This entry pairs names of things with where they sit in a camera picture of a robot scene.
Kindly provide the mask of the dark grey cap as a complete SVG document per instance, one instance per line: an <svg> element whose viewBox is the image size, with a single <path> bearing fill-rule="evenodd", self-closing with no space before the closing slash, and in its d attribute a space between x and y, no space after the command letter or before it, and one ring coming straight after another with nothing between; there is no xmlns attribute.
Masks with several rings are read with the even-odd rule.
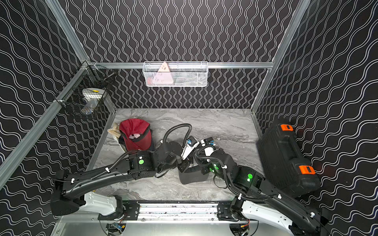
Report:
<svg viewBox="0 0 378 236"><path fill-rule="evenodd" d="M199 183L208 180L209 173L205 172L204 167L199 166L190 154L177 166L181 184Z"/></svg>

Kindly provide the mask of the red and black cap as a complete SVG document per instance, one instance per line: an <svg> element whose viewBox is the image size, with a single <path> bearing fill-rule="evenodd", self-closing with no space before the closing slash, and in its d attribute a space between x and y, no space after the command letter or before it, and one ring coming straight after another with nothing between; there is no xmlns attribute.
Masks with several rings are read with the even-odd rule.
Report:
<svg viewBox="0 0 378 236"><path fill-rule="evenodd" d="M121 138L127 151L153 150L150 123L141 119L128 119L119 124Z"/></svg>

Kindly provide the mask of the navy blue baseball cap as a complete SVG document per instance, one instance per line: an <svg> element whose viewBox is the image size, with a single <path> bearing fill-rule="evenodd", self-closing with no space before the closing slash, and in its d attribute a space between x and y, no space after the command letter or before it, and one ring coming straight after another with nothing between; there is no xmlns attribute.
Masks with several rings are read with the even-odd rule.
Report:
<svg viewBox="0 0 378 236"><path fill-rule="evenodd" d="M127 152L128 151L127 148L126 148L125 140L122 137L122 135L118 138L118 144L121 147L121 149L123 150L123 152Z"/></svg>

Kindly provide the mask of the beige cap with black lettering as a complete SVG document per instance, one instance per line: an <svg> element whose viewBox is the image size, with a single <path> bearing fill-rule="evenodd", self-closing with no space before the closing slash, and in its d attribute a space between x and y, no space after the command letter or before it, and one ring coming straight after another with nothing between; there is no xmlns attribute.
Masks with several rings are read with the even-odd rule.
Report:
<svg viewBox="0 0 378 236"><path fill-rule="evenodd" d="M114 140L118 141L121 137L121 132L119 130L119 124L113 123L112 127L107 130L109 134L111 134Z"/></svg>

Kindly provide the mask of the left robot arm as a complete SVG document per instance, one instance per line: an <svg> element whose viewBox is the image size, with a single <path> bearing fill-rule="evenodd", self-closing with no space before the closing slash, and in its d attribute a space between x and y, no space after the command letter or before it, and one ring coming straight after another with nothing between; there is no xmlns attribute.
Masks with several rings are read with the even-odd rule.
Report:
<svg viewBox="0 0 378 236"><path fill-rule="evenodd" d="M163 172L186 165L194 148L177 142L162 143L156 150L133 150L113 164L81 173L56 173L50 207L54 216L75 213L88 201L85 194L115 183L160 177Z"/></svg>

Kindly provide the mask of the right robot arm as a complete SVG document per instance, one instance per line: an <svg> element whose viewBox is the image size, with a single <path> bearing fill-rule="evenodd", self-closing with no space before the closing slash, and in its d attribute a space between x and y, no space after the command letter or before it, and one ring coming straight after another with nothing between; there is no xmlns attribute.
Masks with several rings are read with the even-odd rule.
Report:
<svg viewBox="0 0 378 236"><path fill-rule="evenodd" d="M206 147L194 152L195 160L206 165L226 188L235 195L230 207L234 219L253 219L287 231L291 236L328 236L330 231L320 210L306 207L280 191L261 173L238 165L223 149L214 149L210 155Z"/></svg>

